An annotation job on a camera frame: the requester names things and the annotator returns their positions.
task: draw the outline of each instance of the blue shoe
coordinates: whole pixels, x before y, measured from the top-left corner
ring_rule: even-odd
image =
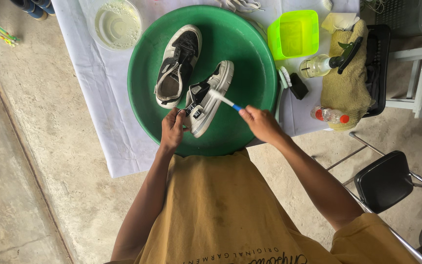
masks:
[[[36,5],[45,10],[46,13],[56,16],[55,9],[53,9],[52,0],[32,0]]]
[[[45,20],[48,16],[43,9],[31,0],[11,0],[11,2],[37,20]]]

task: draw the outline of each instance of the black sponge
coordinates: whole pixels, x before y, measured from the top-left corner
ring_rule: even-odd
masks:
[[[293,85],[290,87],[291,92],[294,94],[296,99],[302,100],[302,98],[304,98],[304,96],[308,93],[307,86],[305,86],[297,73],[291,73],[289,77],[291,78],[291,84]]]

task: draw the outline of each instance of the black and white sneaker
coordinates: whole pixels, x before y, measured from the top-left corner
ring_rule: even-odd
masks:
[[[193,25],[183,26],[170,39],[154,89],[160,106],[171,109],[179,104],[182,87],[190,80],[200,56],[201,42],[201,32]]]
[[[233,75],[234,63],[221,61],[212,75],[198,84],[190,85],[183,124],[190,128],[195,138],[206,132],[221,103],[221,100],[211,97],[208,91],[214,89],[225,95]]]

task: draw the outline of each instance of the white tablecloth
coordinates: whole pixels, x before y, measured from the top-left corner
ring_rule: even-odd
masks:
[[[149,138],[137,122],[127,94],[127,69],[132,51],[111,52],[97,45],[89,34],[86,14],[94,0],[52,0],[67,50],[73,62],[92,122],[104,151],[111,177],[120,177],[149,170],[158,145]],[[143,18],[144,30],[162,15],[189,5],[219,6],[214,0],[130,0]],[[332,12],[359,13],[359,0],[333,0]],[[282,13],[294,10],[317,11],[319,24],[328,15],[321,0],[261,0],[261,9],[247,17],[265,28]],[[327,54],[331,35],[320,28],[318,54]],[[296,72],[304,59],[295,58],[276,62],[289,73]],[[310,118],[310,110],[320,103],[322,78],[304,81],[309,93],[297,100],[283,94],[281,120],[290,136],[309,133],[328,126]]]

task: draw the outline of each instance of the soapy water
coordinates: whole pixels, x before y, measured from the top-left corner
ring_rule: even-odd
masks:
[[[141,21],[136,10],[121,1],[103,4],[94,20],[97,36],[113,49],[127,49],[138,42]]]

